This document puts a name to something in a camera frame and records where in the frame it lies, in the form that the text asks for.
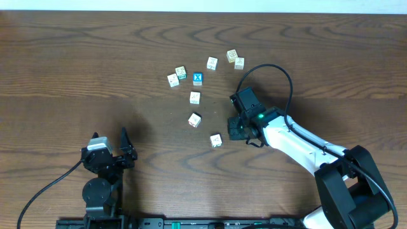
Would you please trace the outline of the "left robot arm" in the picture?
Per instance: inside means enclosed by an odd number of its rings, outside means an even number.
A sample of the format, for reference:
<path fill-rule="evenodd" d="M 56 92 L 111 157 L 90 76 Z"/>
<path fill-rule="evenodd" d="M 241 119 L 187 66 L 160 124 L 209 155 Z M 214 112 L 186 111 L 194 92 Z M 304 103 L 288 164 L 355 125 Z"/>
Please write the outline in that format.
<path fill-rule="evenodd" d="M 85 228 L 136 228 L 137 220 L 123 213 L 123 171 L 133 168 L 137 152 L 126 128 L 121 129 L 120 150 L 114 156 L 107 137 L 94 133 L 88 146 L 81 149 L 81 162 L 97 175 L 83 187 L 86 204 Z"/>

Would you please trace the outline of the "wooden block letter J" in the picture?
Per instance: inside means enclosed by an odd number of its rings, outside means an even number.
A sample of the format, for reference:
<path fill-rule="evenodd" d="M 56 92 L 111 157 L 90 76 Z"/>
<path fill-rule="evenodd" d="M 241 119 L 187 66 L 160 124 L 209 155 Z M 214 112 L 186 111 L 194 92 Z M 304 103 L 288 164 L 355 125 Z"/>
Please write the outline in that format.
<path fill-rule="evenodd" d="M 210 142 L 213 148 L 219 147 L 223 143 L 220 134 L 210 136 Z"/>

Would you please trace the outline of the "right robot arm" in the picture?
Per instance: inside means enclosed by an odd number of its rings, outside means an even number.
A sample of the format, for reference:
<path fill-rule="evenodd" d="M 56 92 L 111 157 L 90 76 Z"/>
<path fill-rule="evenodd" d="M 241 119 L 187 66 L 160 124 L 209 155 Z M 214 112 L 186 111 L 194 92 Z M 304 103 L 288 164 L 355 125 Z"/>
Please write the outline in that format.
<path fill-rule="evenodd" d="M 388 212 L 398 215 L 391 194 L 370 152 L 327 142 L 299 126 L 278 108 L 239 109 L 228 119 L 232 141 L 277 149 L 304 167 L 317 185 L 320 207 L 300 219 L 303 228 L 369 228 Z"/>

